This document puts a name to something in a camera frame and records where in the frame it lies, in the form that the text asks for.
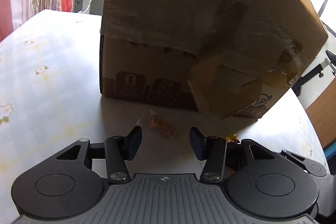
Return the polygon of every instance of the brown cardboard box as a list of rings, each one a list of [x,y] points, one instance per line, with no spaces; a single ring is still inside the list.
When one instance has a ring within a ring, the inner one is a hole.
[[[104,0],[101,93],[261,117],[327,39],[310,0]]]

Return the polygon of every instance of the white tablecloth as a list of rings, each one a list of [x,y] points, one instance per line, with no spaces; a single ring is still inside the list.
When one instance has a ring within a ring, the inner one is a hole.
[[[17,216],[11,185],[27,169],[80,138],[103,142],[142,127],[131,173],[196,173],[204,166],[189,145],[189,130],[251,138],[326,166],[322,147],[290,89],[262,119],[210,115],[109,99],[99,91],[100,16],[45,10],[0,43],[0,223]],[[148,128],[149,110],[178,126],[169,140]],[[104,160],[93,170],[106,177]]]

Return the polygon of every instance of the wooden panel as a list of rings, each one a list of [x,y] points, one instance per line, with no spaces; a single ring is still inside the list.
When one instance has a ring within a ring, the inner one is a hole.
[[[336,139],[336,79],[306,110],[322,147]]]

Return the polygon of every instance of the cartoon panda face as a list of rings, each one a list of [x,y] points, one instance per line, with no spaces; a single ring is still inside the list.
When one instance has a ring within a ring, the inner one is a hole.
[[[251,106],[263,106],[268,100],[272,99],[272,95],[260,94],[260,96],[251,104]]]

